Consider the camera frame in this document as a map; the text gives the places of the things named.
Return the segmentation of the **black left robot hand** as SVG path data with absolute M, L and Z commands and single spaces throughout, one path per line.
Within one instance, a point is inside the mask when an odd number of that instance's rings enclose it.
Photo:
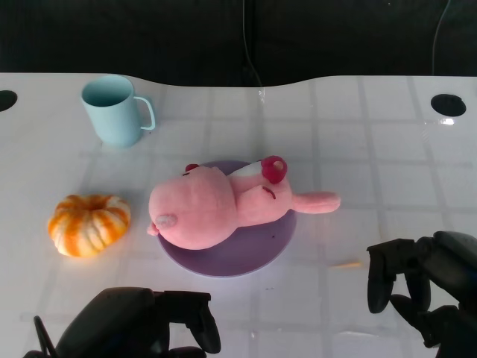
M 105 289 L 66 328 L 58 357 L 205 357 L 221 351 L 221 339 L 202 292 L 138 287 Z M 171 348 L 170 325 L 183 324 L 196 346 Z

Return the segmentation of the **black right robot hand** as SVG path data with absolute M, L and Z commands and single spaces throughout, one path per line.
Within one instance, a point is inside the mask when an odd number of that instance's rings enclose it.
M 367 303 L 372 314 L 388 304 L 438 357 L 476 356 L 476 238 L 438 231 L 367 249 Z

